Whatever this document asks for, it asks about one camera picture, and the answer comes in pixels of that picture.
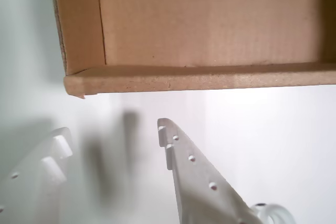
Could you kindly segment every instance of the cardboard box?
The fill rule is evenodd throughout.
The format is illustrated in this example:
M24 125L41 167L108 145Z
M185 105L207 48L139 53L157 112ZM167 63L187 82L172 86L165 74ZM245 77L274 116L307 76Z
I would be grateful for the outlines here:
M334 0L55 0L69 94L336 83Z

